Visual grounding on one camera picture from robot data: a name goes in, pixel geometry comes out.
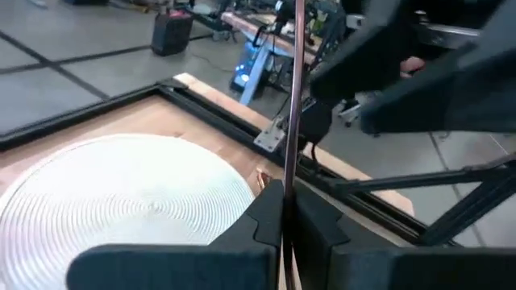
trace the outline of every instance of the table leg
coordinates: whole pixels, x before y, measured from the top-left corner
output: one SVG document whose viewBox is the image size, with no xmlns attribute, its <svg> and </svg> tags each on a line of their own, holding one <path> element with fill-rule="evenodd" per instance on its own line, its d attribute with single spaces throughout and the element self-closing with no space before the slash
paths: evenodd
<svg viewBox="0 0 516 290">
<path fill-rule="evenodd" d="M 249 81 L 245 84 L 242 97 L 240 97 L 240 104 L 247 106 L 251 102 L 252 96 L 255 94 L 255 91 L 258 88 L 258 84 L 260 83 L 261 79 L 261 74 L 265 70 L 265 65 L 267 65 L 267 61 L 270 55 L 271 52 L 267 48 L 260 48 L 255 63 L 251 68 Z"/>
</svg>

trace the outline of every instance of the black box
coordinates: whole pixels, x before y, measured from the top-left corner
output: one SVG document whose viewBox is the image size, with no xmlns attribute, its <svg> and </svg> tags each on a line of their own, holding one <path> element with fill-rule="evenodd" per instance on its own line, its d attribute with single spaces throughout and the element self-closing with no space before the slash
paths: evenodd
<svg viewBox="0 0 516 290">
<path fill-rule="evenodd" d="M 188 46 L 194 19 L 182 12 L 159 14 L 154 22 L 151 49 L 158 56 L 183 52 Z"/>
</svg>

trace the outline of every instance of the electronic equipment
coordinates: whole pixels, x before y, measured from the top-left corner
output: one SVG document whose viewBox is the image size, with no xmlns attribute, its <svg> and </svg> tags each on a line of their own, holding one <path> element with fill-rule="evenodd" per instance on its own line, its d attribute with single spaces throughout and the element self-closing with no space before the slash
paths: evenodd
<svg viewBox="0 0 516 290">
<path fill-rule="evenodd" d="M 252 45 L 251 41 L 247 41 L 243 45 L 243 52 L 240 56 L 239 62 L 235 66 L 235 73 L 230 81 L 230 89 L 242 93 L 245 84 L 249 81 L 252 66 L 255 63 L 256 56 L 260 47 Z M 265 81 L 268 75 L 266 72 L 262 74 L 262 80 Z"/>
<path fill-rule="evenodd" d="M 154 20 L 151 49 L 158 56 L 183 52 L 189 43 L 194 19 L 181 11 L 158 14 Z"/>
</svg>

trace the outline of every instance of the cable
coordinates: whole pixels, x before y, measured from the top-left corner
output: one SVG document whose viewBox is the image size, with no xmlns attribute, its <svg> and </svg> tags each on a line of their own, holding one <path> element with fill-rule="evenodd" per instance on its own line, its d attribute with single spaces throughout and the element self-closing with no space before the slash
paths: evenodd
<svg viewBox="0 0 516 290">
<path fill-rule="evenodd" d="M 310 150 L 310 154 L 312 155 L 312 164 L 314 165 L 314 174 L 317 174 L 319 172 L 319 161 L 317 160 L 317 156 L 315 155 L 315 148 L 317 147 L 317 144 L 312 143 L 312 149 Z"/>
<path fill-rule="evenodd" d="M 276 36 L 273 36 L 273 71 L 276 72 Z"/>
<path fill-rule="evenodd" d="M 188 50 L 188 52 L 189 52 L 189 54 L 190 54 L 190 55 L 195 56 L 195 57 L 197 57 L 197 58 L 199 58 L 199 59 L 201 59 L 201 60 L 204 60 L 204 61 L 205 61 L 205 62 L 207 62 L 207 63 L 208 63 L 212 68 L 216 68 L 217 70 L 219 70 L 219 71 L 221 71 L 221 72 L 225 72 L 225 73 L 228 73 L 228 72 L 229 72 L 229 73 L 233 73 L 233 72 L 234 72 L 234 70 L 233 70 L 233 69 L 224 69 L 224 68 L 221 68 L 221 67 L 219 67 L 218 65 L 216 65 L 216 64 L 214 64 L 214 63 L 212 63 L 210 59 L 208 59 L 208 58 L 206 58 L 206 57 L 204 57 L 204 56 L 200 56 L 200 55 L 198 55 L 198 54 L 193 53 L 193 52 L 192 52 L 192 50 L 191 50 L 191 49 L 189 49 L 189 47 L 187 47 L 187 50 Z"/>
<path fill-rule="evenodd" d="M 273 119 L 277 118 L 277 116 L 279 116 L 281 114 L 281 111 L 283 110 L 283 108 L 285 108 L 285 106 L 287 105 L 287 103 L 289 102 L 290 100 L 290 97 L 287 96 L 285 98 L 285 100 L 283 101 L 283 103 L 281 104 L 280 106 L 280 109 L 276 112 L 276 114 L 274 115 Z"/>
</svg>

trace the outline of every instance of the floor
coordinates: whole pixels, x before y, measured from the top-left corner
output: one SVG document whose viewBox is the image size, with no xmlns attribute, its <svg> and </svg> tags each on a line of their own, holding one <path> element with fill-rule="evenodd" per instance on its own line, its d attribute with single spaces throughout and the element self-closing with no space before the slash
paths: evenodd
<svg viewBox="0 0 516 290">
<path fill-rule="evenodd" d="M 47 2 L 47 10 L 24 0 L 0 2 L 0 135 L 183 72 L 238 97 L 228 83 L 241 53 L 241 35 L 239 43 L 201 39 L 180 55 L 157 57 L 146 48 L 152 37 L 152 14 Z M 194 25 L 192 36 L 206 33 L 205 27 Z M 20 50 L 20 44 L 30 49 Z M 106 54 L 117 50 L 125 53 Z M 101 55 L 83 58 L 95 54 Z M 251 107 L 272 117 L 285 98 L 266 91 Z M 490 161 L 516 150 L 516 139 L 466 132 L 375 139 L 336 119 L 322 147 L 370 176 L 386 177 Z M 414 203 L 417 218 L 431 223 L 473 187 L 401 192 Z M 508 200 L 457 237 L 458 242 L 471 247 L 516 246 L 514 207 L 516 199 Z"/>
</svg>

